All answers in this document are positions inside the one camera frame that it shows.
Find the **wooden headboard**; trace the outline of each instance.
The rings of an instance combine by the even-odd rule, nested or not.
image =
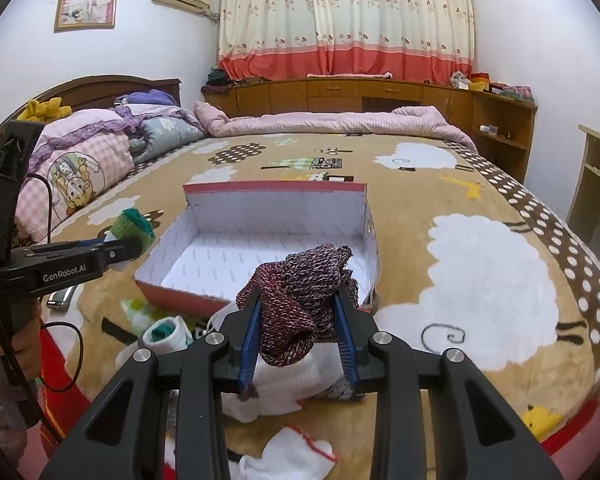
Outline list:
[[[124,94],[147,91],[151,88],[171,94],[180,104],[180,80],[160,79],[151,81],[129,75],[93,75],[74,79],[51,88],[35,97],[38,101],[47,101],[52,97],[61,97],[63,106],[75,110],[85,108],[110,108],[113,101]],[[0,135],[9,120],[15,119],[24,109],[24,104],[0,124]]]

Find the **maroon knitted sock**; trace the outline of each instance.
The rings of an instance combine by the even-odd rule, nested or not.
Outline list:
[[[315,343],[334,341],[331,297],[341,283],[358,307],[358,283],[344,269],[350,257],[347,246],[325,244],[256,268],[235,303],[244,308],[253,286],[260,288],[260,355],[266,363],[297,363]]]

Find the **metal screw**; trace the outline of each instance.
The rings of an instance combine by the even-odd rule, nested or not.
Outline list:
[[[388,345],[392,339],[393,337],[388,332],[376,332],[374,334],[374,341],[379,345]]]
[[[137,361],[139,363],[144,363],[145,361],[148,361],[149,357],[151,357],[151,350],[149,350],[148,348],[139,348],[134,352],[134,361]]]
[[[446,358],[452,363],[461,363],[464,361],[464,352],[462,350],[458,350],[457,348],[451,348],[450,350],[446,351]]]
[[[219,345],[224,341],[224,335],[221,332],[212,332],[206,335],[205,341],[210,345]]]

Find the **cardboard box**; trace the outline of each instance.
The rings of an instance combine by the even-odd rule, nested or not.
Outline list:
[[[235,301],[256,267],[321,244],[347,245],[358,297],[378,279],[378,245],[366,184],[254,181],[186,184],[187,208],[134,279],[147,300],[208,317]]]

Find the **curtain flower print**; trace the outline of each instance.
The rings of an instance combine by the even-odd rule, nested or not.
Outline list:
[[[234,79],[378,74],[449,84],[474,59],[471,0],[222,0],[220,66]]]

